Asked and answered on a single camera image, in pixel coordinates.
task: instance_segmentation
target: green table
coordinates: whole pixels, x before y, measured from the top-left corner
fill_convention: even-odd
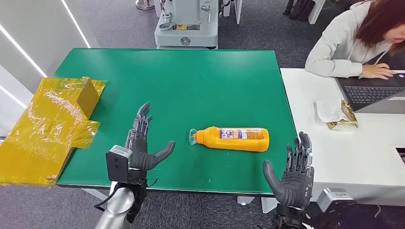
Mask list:
[[[262,162],[281,177],[296,136],[273,51],[73,49],[55,77],[107,81],[91,120],[101,122],[89,149],[77,149],[57,184],[108,187],[105,153],[124,145],[138,108],[150,102],[149,152],[175,149],[148,172],[153,189],[270,195]],[[190,145],[191,128],[263,127],[266,152]]]

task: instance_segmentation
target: clear bottle cap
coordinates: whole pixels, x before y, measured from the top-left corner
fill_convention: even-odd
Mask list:
[[[197,143],[197,139],[195,139],[195,135],[197,134],[196,129],[191,129],[190,130],[190,135],[189,135],[189,142],[191,145],[194,145]]]

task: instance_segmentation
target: white hoodie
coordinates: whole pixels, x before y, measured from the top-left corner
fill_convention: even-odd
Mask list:
[[[370,49],[355,38],[371,3],[356,3],[332,20],[309,53],[306,71],[321,76],[349,78],[359,76],[362,65],[383,52],[375,64],[379,62],[390,50],[391,44],[383,41]]]

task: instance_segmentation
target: orange bottle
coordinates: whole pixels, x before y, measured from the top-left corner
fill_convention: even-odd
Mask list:
[[[218,128],[190,130],[190,144],[203,144],[209,148],[235,149],[264,152],[268,149],[270,137],[263,128]]]

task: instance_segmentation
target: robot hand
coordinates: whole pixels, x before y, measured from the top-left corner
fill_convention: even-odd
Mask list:
[[[132,150],[131,167],[140,170],[151,170],[172,152],[175,142],[169,141],[166,146],[155,154],[148,154],[148,127],[152,116],[145,118],[149,111],[149,102],[143,104],[138,110],[134,124],[128,132],[125,148]]]
[[[263,173],[280,204],[304,209],[309,204],[314,180],[311,140],[308,134],[300,132],[294,142],[294,152],[287,145],[287,163],[281,182],[268,160],[263,161]]]

